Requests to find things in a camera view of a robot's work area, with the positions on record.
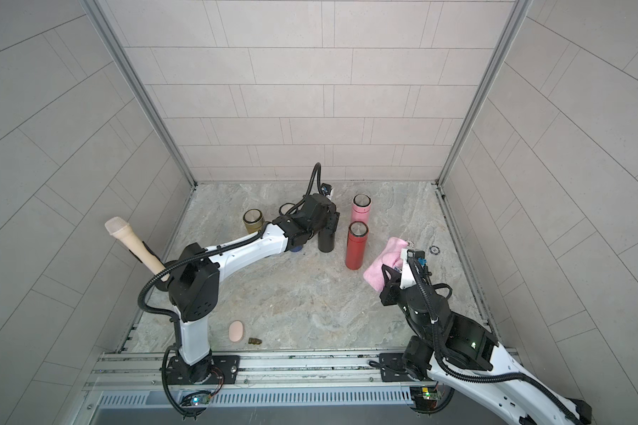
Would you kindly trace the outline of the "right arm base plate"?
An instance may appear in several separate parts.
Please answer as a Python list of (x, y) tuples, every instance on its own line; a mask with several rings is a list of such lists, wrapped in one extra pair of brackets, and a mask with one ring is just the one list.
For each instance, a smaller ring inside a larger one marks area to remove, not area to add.
[(408, 352), (381, 352), (375, 363), (383, 382), (429, 382), (429, 359)]

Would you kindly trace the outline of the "pink thermos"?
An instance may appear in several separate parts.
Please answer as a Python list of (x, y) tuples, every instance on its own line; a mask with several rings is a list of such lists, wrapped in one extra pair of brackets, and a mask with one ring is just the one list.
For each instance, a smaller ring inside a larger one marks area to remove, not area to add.
[(362, 222), (364, 224), (369, 223), (370, 209), (372, 205), (372, 199), (370, 196), (359, 193), (353, 198), (352, 214), (350, 222)]

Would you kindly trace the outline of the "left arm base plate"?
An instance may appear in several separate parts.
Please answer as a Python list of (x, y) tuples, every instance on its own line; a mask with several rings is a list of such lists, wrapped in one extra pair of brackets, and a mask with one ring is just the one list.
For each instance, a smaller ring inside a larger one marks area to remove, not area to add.
[(168, 385), (234, 384), (239, 363), (237, 355), (209, 354), (189, 365), (178, 353), (168, 356), (168, 366), (161, 371), (161, 379)]

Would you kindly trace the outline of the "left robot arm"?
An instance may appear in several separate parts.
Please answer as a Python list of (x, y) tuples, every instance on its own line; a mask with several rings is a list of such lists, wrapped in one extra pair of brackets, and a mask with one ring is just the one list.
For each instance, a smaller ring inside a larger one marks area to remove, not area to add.
[(138, 306), (145, 313), (168, 316), (174, 325), (173, 369), (161, 368), (162, 382), (203, 384), (213, 376), (223, 380), (213, 360), (207, 321), (217, 305), (220, 284), (240, 269), (297, 249), (313, 237), (320, 251), (333, 251), (340, 213), (331, 196), (331, 185), (321, 184), (317, 193), (305, 196), (257, 233), (209, 248), (190, 244), (179, 260), (159, 265), (140, 290)]

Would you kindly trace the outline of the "black thermos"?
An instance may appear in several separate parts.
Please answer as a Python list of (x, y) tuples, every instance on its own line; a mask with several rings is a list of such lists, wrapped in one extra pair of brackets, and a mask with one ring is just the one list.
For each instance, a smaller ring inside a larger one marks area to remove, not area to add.
[(320, 230), (317, 246), (322, 253), (331, 253), (335, 248), (335, 231), (329, 228)]

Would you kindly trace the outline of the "pink cloth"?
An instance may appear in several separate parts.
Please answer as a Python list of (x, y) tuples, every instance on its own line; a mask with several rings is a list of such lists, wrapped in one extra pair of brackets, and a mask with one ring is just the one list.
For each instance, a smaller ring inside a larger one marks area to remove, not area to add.
[(381, 292), (385, 288), (386, 278), (383, 275), (383, 266), (390, 267), (395, 271), (402, 270), (402, 250), (407, 248), (409, 248), (409, 243), (403, 239), (398, 237), (388, 239), (385, 249), (363, 273), (363, 279), (373, 290)]

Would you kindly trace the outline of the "red thermos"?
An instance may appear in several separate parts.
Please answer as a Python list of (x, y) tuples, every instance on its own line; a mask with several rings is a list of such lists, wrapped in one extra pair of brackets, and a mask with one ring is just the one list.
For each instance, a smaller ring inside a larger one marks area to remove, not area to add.
[(345, 264), (350, 270), (358, 270), (363, 265), (369, 227), (363, 221), (354, 221), (348, 227)]

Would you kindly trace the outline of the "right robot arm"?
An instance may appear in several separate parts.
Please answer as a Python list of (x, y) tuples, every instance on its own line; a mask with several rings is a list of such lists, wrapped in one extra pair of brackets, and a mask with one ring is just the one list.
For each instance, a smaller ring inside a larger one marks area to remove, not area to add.
[(407, 376), (414, 390), (414, 409), (437, 414), (456, 393), (476, 401), (510, 424), (590, 424), (587, 402), (566, 398), (527, 371), (475, 320), (456, 313), (441, 294), (446, 283), (433, 284), (421, 259), (410, 259), (402, 271), (384, 265), (383, 306), (398, 306), (414, 334), (398, 361), (373, 362), (384, 374)]

